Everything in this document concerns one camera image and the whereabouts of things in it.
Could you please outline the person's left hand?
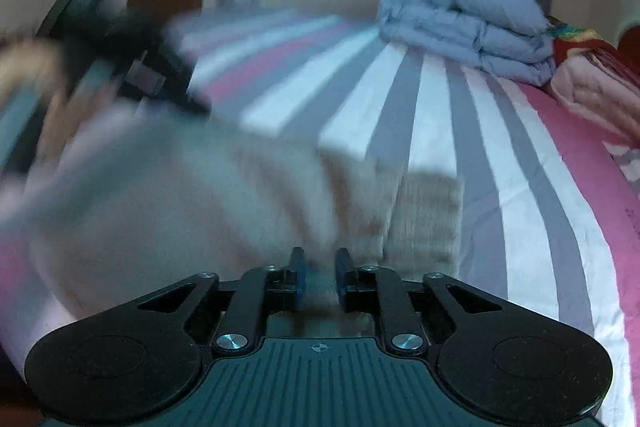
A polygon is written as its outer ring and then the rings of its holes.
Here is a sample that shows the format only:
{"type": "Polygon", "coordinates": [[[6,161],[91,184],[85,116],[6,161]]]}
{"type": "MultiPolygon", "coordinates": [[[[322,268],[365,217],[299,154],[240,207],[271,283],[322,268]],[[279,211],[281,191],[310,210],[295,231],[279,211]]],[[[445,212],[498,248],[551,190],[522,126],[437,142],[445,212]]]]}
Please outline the person's left hand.
{"type": "Polygon", "coordinates": [[[62,44],[49,39],[9,38],[1,40],[1,103],[22,88],[36,92],[47,109],[36,158],[59,161],[80,127],[100,109],[115,101],[117,88],[70,89],[62,44]]]}

